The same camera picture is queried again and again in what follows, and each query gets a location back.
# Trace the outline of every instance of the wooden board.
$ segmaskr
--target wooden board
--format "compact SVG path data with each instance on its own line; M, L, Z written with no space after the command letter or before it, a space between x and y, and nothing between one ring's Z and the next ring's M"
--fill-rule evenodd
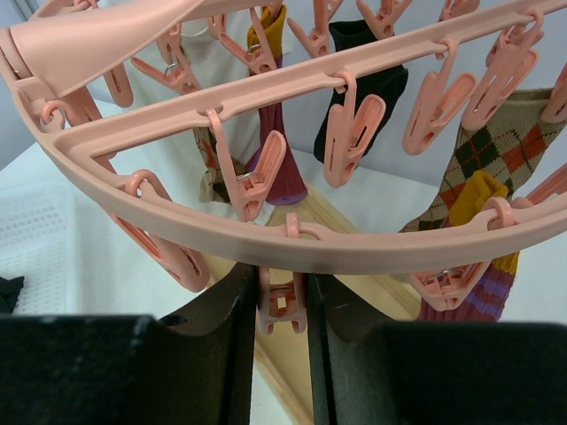
M285 214L296 212L302 221L323 224L340 233L360 233L324 197L313 189L301 203L280 206L274 210L268 226L285 223ZM206 256L211 268L211 284L221 279L234 265L233 261ZM291 280L291 272L273 270L273 283ZM338 276L347 287L375 308L395 320L413 320L419 313L419 296L403 276ZM290 323L278 323L270 336L256 333L254 359L260 371L280 398L295 423L313 423L311 377L307 332L295 334Z

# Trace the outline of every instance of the white cloth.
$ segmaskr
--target white cloth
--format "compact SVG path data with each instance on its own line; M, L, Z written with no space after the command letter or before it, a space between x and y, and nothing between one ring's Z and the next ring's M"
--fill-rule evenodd
M99 5L112 7L127 1L101 0ZM248 11L227 15L227 33L242 46L246 45L246 33L250 25ZM182 29L182 45L190 57L191 67L202 88L247 77L246 66L213 39L208 31L203 31L204 26L206 26L206 21L199 19L183 23ZM156 43L138 52L136 57L158 69L166 69ZM140 73L130 62L127 62L125 66L134 92L134 104L127 108L128 110L179 96L173 90ZM99 78L93 81L89 89L93 93L104 92L106 90L104 80ZM258 149L260 146L259 127L257 111L240 113L223 123L230 153L234 158L246 163ZM143 155L140 155L140 152L134 152L137 150L140 150ZM234 220L237 218L231 205L199 201L200 183L206 167L191 130L121 152L113 160L113 165L120 174L133 173L141 168L150 169L162 180L169 195L176 203L220 217ZM273 210L272 205L264 204L255 223L265 224Z

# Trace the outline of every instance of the black cloth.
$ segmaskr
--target black cloth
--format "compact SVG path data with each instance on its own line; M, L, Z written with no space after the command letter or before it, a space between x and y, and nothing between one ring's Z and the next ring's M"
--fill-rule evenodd
M0 277L0 313L12 314L18 302L19 292L24 288L24 276L7 280Z
M364 19L349 22L332 22L329 24L329 31L335 42L336 51L352 49L377 40ZM408 70L402 65L397 65L356 79L356 111L358 111L364 97L367 95L378 95L382 97L386 103L384 117L372 136L369 146L364 151L365 156L369 153L370 148L372 148L378 132L386 125L392 116L393 109L406 89L407 83ZM319 128L319 133L317 133L317 137L315 138L314 155L320 162L323 162L325 158L325 140L327 137L329 110L334 104L343 104L344 102L345 93L339 94L336 90L333 90L329 109Z

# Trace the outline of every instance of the sock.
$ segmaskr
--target sock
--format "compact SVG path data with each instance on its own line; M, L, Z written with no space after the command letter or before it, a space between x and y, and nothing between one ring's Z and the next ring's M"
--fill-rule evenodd
M377 40L364 19L351 22L332 22L329 24L329 31L335 42L336 51L352 49ZM358 111L364 97L367 95L378 95L382 97L386 103L386 112L382 118L382 122L380 122L380 125L372 136L372 140L370 141L368 148L365 150L364 155L369 153L378 132L386 125L392 116L393 109L404 92L407 83L408 70L402 65L394 66L356 79L356 111ZM334 104L343 104L344 102L345 93L339 94L336 90L333 90L329 109L327 110L325 119L319 128L319 133L317 133L317 137L315 138L314 155L319 162L323 162L325 158L325 142L327 138L329 110Z
M206 127L193 128L193 134L195 135L195 143L198 146L199 152L201 152L201 157L203 157L206 166L205 175L201 179L199 201L215 201L230 204L229 193L222 178L221 165L216 153L216 137ZM246 172L245 166L237 159L232 159L232 165L237 175Z
M480 213L490 197L509 190L490 174L476 171L462 189L442 227L462 226ZM493 259L477 285L454 310L438 312L422 299L419 321L497 321L516 277L519 252Z
M429 209L401 231L439 228L461 194L465 182L484 170L508 188L508 200L532 176L548 146L567 121L540 120L551 89L514 92L486 125L477 131L459 127L456 146L443 175L439 193Z
M282 66L282 34L284 31L285 13L286 8L282 5L280 14L276 19L272 19L269 8L265 7L263 8L260 20L266 32L266 38L268 38L269 47L276 59L278 68ZM258 43L259 40L254 31L254 27L251 27L248 31L248 47L250 48ZM266 142L269 133L272 130L279 131L285 138L287 150L283 157L282 166L268 193L266 202L272 205L297 204L307 196L307 187L301 178L298 166L291 153L291 146L287 142L282 104L271 104L270 106L260 108L258 114L260 115L260 148L252 155L252 158L246 164L246 169L252 171L256 167L261 150L264 147L264 142Z

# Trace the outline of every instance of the white basket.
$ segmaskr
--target white basket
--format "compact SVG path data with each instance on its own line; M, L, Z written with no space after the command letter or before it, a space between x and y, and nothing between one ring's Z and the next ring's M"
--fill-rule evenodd
M77 282L74 246L74 197L68 185L0 192L0 276L25 277L14 313L73 310L68 304L76 302L70 293Z

